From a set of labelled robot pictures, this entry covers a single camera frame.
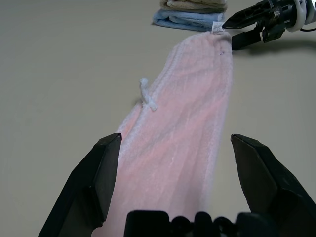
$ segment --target fuzzy pink fabric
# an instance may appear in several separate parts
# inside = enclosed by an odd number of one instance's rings
[[[233,82],[231,37],[201,33],[171,51],[149,94],[118,132],[123,141],[107,221],[94,237],[123,237],[135,209],[193,220],[210,206],[212,176]]]

